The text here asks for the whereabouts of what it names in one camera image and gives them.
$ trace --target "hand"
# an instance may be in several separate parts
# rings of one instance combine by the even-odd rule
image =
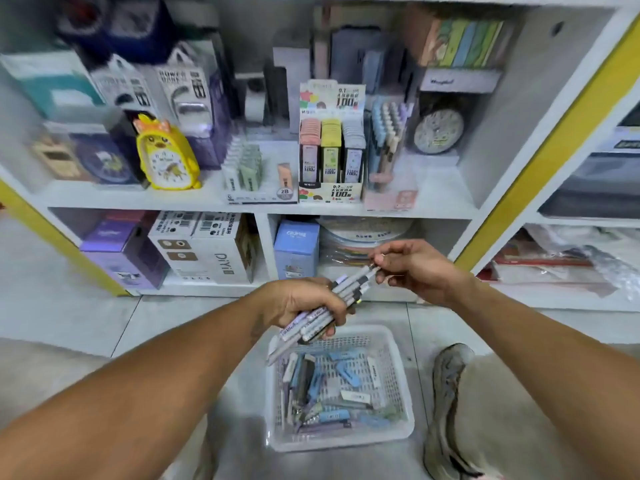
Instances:
[[[280,280],[264,284],[257,292],[261,292],[265,300],[266,328],[276,325],[284,328],[300,313],[326,306],[331,310],[335,324],[340,326],[346,322],[347,305],[329,290],[331,280],[327,278],[300,278],[297,280]],[[335,327],[331,326],[324,333],[331,337]]]
[[[389,286],[407,288],[434,305],[451,307],[460,287],[473,278],[421,239],[382,244],[369,257],[382,268],[378,283],[388,278]]]

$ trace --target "plastic basket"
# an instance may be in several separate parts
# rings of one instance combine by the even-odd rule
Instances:
[[[269,352],[275,350],[278,336],[269,343]],[[350,370],[357,373],[362,382],[358,388],[351,387],[335,371],[334,363],[326,354],[329,351],[362,349],[357,359],[348,360]],[[353,445],[380,443],[391,440],[402,440],[411,435],[415,420],[411,394],[404,373],[400,352],[391,331],[382,325],[352,325],[336,329],[336,334],[328,340],[319,340],[311,346],[292,348],[293,352],[305,352],[316,356],[316,367],[325,373],[325,381],[319,399],[336,398],[335,387],[330,389],[329,383],[339,389],[357,390],[371,395],[372,402],[378,407],[393,405],[400,419],[384,427],[358,424],[352,429],[341,429],[322,433],[294,433],[283,425],[283,414],[280,406],[280,391],[284,373],[285,357],[267,367],[267,397],[264,417],[267,425],[267,443],[276,451],[305,451],[322,448],[335,448]],[[381,386],[374,387],[367,357],[373,357],[378,365]]]

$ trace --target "pants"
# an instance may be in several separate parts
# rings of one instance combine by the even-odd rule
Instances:
[[[640,344],[614,347],[640,360]],[[496,355],[463,371],[454,435],[461,456],[490,477],[599,480]]]
[[[109,359],[23,340],[0,338],[0,429]],[[211,450],[203,418],[161,480],[210,480]]]

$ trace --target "chick-shaped alarm clock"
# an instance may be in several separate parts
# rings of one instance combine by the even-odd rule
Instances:
[[[138,131],[140,167],[155,189],[199,189],[200,167],[187,138],[168,121],[152,120],[140,114]]]

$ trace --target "shoe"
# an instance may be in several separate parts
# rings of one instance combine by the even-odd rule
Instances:
[[[434,480],[466,480],[483,475],[460,457],[449,440],[453,439],[460,375],[473,357],[469,347],[454,344],[440,352],[433,364],[433,422],[427,432],[423,462]]]

